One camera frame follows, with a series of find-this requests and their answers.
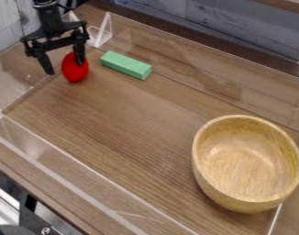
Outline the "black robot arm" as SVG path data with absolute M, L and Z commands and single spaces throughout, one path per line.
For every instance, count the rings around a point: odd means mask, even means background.
M 47 52 L 68 45 L 72 46 L 75 62 L 83 65 L 86 59 L 84 44 L 90 40 L 86 21 L 66 22 L 60 15 L 60 0 L 34 0 L 40 21 L 39 29 L 22 37 L 24 52 L 38 59 L 47 74 L 54 74 L 54 67 Z

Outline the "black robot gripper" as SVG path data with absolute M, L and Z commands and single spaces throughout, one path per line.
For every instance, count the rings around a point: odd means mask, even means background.
M 54 33 L 47 33 L 43 28 L 38 29 L 22 38 L 22 43 L 26 54 L 38 58 L 46 74 L 54 74 L 52 62 L 46 52 L 72 45 L 76 63 L 83 65 L 86 59 L 84 43 L 88 39 L 87 22 L 76 21 L 74 23 L 64 22 L 63 29 Z

